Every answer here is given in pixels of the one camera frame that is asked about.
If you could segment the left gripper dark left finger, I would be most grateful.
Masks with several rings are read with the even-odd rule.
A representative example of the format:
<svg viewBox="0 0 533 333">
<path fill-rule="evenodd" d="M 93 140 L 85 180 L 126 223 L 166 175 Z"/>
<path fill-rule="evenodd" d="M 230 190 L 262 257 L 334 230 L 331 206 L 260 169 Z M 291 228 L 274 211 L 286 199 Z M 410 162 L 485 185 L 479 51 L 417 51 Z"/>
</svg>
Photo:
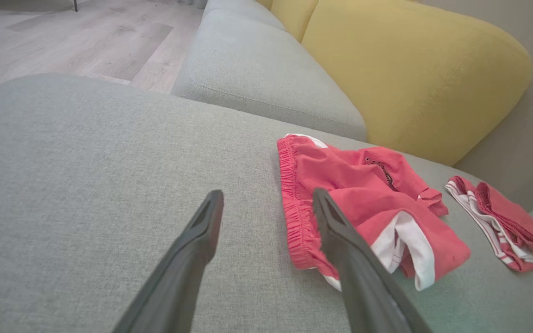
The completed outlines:
<svg viewBox="0 0 533 333">
<path fill-rule="evenodd" d="M 223 215 L 221 190 L 207 194 L 117 322 L 115 333 L 188 333 Z"/>
</svg>

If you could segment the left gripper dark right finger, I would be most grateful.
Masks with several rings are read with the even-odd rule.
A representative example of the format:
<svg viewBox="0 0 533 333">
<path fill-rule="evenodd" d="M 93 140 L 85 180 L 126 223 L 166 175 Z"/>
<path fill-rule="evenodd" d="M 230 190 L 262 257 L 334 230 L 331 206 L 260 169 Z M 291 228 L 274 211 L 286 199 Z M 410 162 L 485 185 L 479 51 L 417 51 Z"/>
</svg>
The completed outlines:
<svg viewBox="0 0 533 333">
<path fill-rule="evenodd" d="M 339 273 L 353 333 L 429 333 L 421 314 L 324 188 L 313 192 L 321 251 Z"/>
</svg>

